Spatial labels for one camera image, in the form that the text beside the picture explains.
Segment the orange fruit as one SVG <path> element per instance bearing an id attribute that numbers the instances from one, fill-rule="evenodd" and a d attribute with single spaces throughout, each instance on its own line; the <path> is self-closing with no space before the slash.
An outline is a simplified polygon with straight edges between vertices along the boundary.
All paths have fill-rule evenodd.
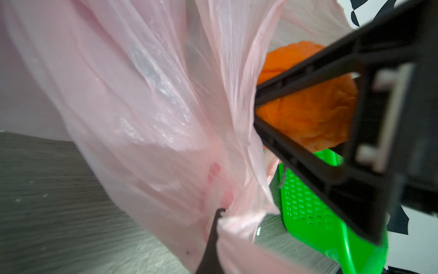
<path id="1" fill-rule="evenodd" d="M 324 49 L 301 41 L 269 52 L 258 78 L 264 83 Z M 256 109 L 266 123 L 311 152 L 345 142 L 358 98 L 348 74 L 276 99 Z"/>

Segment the pink plastic bag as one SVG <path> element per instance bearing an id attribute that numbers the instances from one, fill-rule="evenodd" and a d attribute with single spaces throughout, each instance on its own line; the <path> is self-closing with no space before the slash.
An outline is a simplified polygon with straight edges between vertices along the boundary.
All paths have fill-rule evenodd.
<path id="1" fill-rule="evenodd" d="M 74 142 L 191 271 L 301 274 L 253 243 L 277 214 L 254 122 L 269 50 L 351 32 L 337 1 L 2 1 L 1 129 Z"/>

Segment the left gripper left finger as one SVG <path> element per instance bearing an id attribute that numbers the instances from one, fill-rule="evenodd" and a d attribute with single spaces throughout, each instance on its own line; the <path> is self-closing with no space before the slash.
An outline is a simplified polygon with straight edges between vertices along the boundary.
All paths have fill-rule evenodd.
<path id="1" fill-rule="evenodd" d="M 223 212 L 225 212 L 225 209 L 219 208 L 215 213 L 204 256 L 195 274 L 224 274 L 217 254 L 217 241 L 219 238 L 217 233 L 217 223 Z"/>

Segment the green plastic basket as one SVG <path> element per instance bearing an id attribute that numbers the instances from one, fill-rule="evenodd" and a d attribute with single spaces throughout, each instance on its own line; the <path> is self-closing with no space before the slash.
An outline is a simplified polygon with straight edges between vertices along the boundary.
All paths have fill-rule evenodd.
<path id="1" fill-rule="evenodd" d="M 381 245 L 356 235 L 283 163 L 278 166 L 281 211 L 289 234 L 340 264 L 344 274 L 381 274 L 388 255 L 387 232 Z"/>

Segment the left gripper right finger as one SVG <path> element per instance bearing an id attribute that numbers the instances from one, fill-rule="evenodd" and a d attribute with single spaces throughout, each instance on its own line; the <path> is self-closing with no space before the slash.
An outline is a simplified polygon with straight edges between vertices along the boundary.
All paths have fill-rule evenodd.
<path id="1" fill-rule="evenodd" d="M 254 100 L 263 145 L 357 235 L 438 213 L 438 3 L 282 1 Z"/>

